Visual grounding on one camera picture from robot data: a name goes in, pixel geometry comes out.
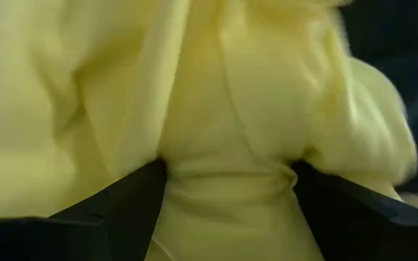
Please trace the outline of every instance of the yellow garment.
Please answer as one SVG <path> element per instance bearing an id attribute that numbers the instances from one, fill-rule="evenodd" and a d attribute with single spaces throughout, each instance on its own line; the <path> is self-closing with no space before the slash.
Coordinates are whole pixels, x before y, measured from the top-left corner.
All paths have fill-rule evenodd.
<path id="1" fill-rule="evenodd" d="M 51 215 L 161 154 L 147 260 L 322 260 L 287 163 L 397 198 L 416 161 L 340 2 L 0 0 L 0 217 Z"/>

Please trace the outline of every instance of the yellow fabric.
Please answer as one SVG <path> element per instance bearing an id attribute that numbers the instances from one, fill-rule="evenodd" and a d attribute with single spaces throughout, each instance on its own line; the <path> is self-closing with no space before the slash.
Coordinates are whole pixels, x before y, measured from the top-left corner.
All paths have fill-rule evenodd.
<path id="1" fill-rule="evenodd" d="M 322 260 L 287 163 L 397 198 L 416 162 L 341 2 L 0 0 L 0 217 L 51 215 L 160 154 L 147 260 Z"/>

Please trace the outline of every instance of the yellow sleeve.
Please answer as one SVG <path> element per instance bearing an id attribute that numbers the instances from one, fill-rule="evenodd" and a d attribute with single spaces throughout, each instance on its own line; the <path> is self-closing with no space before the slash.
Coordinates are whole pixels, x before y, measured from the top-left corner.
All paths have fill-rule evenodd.
<path id="1" fill-rule="evenodd" d="M 393 185 L 414 173 L 417 163 L 403 103 L 382 73 L 348 58 L 338 35 L 330 33 L 326 41 L 335 70 L 313 100 L 306 159 L 325 173 L 399 199 Z"/>
<path id="2" fill-rule="evenodd" d="M 79 102 L 68 13 L 0 0 L 0 218 L 49 216 L 113 181 Z"/>

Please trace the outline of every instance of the black object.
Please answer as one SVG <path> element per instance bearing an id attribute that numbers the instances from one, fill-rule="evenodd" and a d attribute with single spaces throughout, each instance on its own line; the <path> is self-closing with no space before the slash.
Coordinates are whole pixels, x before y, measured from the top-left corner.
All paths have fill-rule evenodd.
<path id="1" fill-rule="evenodd" d="M 0 219 L 0 260 L 142 261 L 165 181 L 156 160 L 49 219 Z"/>
<path id="2" fill-rule="evenodd" d="M 418 261 L 418 209 L 310 165 L 296 194 L 327 261 Z"/>

